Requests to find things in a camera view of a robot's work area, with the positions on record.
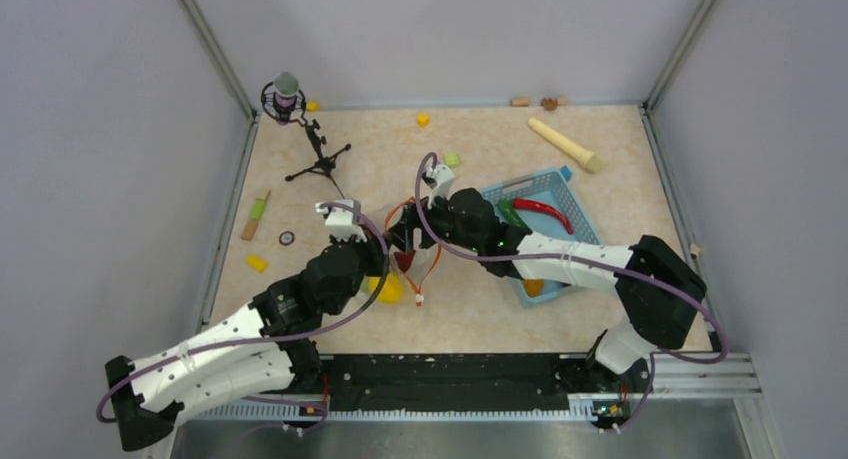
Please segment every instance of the yellow ball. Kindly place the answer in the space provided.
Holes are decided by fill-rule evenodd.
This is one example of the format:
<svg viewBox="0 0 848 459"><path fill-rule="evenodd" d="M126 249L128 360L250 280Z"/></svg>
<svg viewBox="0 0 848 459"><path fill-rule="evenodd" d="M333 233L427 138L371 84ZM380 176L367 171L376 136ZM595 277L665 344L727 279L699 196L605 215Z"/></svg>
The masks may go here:
<svg viewBox="0 0 848 459"><path fill-rule="evenodd" d="M377 283L380 282L379 277L368 278L368 292L374 292L377 288ZM403 297L403 282L394 272L389 272L386 278L386 283L383 284L383 289L377 295L377 300L384 304L394 304Z"/></svg>

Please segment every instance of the green pepper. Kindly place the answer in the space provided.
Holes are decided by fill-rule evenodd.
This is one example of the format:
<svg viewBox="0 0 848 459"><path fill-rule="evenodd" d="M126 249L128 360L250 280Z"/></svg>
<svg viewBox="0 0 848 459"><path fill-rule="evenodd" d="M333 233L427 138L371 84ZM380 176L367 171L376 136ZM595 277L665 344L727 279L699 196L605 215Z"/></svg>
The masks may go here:
<svg viewBox="0 0 848 459"><path fill-rule="evenodd" d="M518 212L515 210L515 207L512 205L512 201L507 199L501 199L498 201L498 210L501 212L501 215L504 216L504 220L513 226L521 226L527 227L527 224L521 220L521 216L518 215Z"/></svg>

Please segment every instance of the gray microphone head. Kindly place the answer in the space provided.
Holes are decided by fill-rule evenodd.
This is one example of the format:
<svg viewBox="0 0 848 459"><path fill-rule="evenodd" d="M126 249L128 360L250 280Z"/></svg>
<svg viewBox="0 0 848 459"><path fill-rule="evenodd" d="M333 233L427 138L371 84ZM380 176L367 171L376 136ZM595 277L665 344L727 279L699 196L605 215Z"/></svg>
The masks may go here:
<svg viewBox="0 0 848 459"><path fill-rule="evenodd" d="M296 95L299 88L300 84L298 84L297 78L290 72L284 72L274 79L274 89L276 89L277 94L283 97Z"/></svg>

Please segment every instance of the blue basket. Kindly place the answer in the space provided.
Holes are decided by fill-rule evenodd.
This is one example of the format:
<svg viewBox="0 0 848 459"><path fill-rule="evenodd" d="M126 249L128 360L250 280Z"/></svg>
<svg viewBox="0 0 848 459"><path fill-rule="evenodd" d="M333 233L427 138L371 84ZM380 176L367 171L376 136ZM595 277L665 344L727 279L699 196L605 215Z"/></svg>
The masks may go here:
<svg viewBox="0 0 848 459"><path fill-rule="evenodd" d="M574 234L566 232L560 222L547 214L532 211L518 210L521 219L535 232L539 232L555 239L579 241L588 244L600 244L598 232L589 220L589 216L583 210L580 202L571 192L568 183L558 169L545 169L535 174L519 177L504 183L490 186L480 190L483 198L495 206L495 213L504 220L498 211L498 201L501 199L512 200L518 197L542 202L553 206L561 212L574 229ZM524 286L517 279L510 279L515 295L525 305L539 304L558 297L564 292L576 289L566 286L560 282L545 281L542 292L536 297L530 297L524 292Z"/></svg>

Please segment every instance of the gray floor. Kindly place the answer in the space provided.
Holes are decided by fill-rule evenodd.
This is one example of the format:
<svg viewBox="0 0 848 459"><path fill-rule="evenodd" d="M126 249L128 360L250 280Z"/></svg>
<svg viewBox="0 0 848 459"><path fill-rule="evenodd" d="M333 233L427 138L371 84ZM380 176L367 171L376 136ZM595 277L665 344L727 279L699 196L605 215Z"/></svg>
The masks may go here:
<svg viewBox="0 0 848 459"><path fill-rule="evenodd" d="M330 423L303 439L252 422L191 422L172 459L749 457L730 401L651 401L621 436L556 423Z"/></svg>

